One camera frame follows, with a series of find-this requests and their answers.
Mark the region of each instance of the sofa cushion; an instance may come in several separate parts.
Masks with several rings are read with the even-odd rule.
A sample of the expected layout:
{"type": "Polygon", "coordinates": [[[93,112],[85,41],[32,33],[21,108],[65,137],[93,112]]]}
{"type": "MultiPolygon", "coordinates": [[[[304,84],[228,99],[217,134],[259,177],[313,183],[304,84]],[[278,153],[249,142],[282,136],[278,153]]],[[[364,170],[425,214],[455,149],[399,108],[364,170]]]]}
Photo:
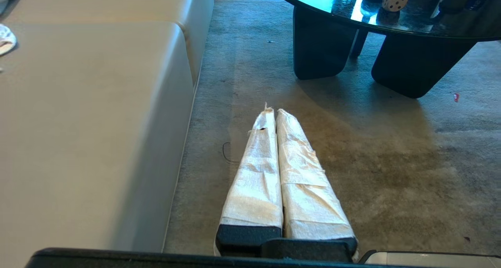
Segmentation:
{"type": "Polygon", "coordinates": [[[0,259],[161,252],[193,87],[169,22],[10,24],[0,74],[0,259]]]}
{"type": "Polygon", "coordinates": [[[6,10],[4,23],[175,22],[186,38],[195,84],[213,5],[214,0],[18,0],[6,10]]]}

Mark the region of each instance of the black table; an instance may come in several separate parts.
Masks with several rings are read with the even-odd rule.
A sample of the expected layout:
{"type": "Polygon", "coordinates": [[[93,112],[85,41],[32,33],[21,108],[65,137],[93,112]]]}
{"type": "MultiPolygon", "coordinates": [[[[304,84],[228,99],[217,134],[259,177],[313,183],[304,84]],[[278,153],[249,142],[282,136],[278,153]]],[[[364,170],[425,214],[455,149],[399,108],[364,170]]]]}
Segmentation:
{"type": "Polygon", "coordinates": [[[286,0],[294,5],[294,72],[299,79],[340,73],[368,32],[386,35],[372,78],[407,97],[425,95],[477,42],[501,39],[501,0],[286,0]]]}

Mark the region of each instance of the black cable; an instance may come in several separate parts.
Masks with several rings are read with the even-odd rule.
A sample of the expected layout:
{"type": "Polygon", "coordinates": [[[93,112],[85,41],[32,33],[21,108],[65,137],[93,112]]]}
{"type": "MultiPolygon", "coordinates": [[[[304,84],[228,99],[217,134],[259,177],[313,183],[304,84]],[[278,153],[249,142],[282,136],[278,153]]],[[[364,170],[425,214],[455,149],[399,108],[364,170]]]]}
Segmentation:
{"type": "Polygon", "coordinates": [[[229,162],[236,162],[236,163],[239,163],[240,161],[232,161],[232,160],[230,160],[230,159],[228,159],[228,158],[226,157],[226,154],[224,154],[224,145],[226,145],[226,144],[229,144],[229,142],[226,142],[226,143],[224,143],[224,144],[222,145],[222,156],[223,156],[223,157],[224,157],[227,161],[229,161],[229,162]]]}

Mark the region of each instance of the gray carpet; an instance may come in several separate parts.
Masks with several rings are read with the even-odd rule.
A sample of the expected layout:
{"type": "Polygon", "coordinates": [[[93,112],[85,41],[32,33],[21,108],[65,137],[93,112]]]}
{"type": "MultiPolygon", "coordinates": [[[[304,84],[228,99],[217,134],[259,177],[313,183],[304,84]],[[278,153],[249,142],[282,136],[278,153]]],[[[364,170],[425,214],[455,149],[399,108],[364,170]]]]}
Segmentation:
{"type": "Polygon", "coordinates": [[[369,35],[337,77],[299,81],[290,4],[217,0],[165,251],[213,253],[238,168],[222,145],[231,142],[225,153],[238,161],[268,102],[302,123],[362,254],[499,254],[501,43],[477,44],[412,100],[371,78],[383,38],[369,35]]]}

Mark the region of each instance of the glass tabletop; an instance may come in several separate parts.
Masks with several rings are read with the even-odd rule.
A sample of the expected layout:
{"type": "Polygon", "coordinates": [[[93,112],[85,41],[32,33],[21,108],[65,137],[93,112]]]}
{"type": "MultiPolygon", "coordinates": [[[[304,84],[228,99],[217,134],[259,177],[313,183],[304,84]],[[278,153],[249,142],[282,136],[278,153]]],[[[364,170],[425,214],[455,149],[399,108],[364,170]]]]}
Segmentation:
{"type": "Polygon", "coordinates": [[[501,0],[408,0],[396,13],[384,10],[382,0],[286,1],[378,33],[501,39],[501,0]]]}

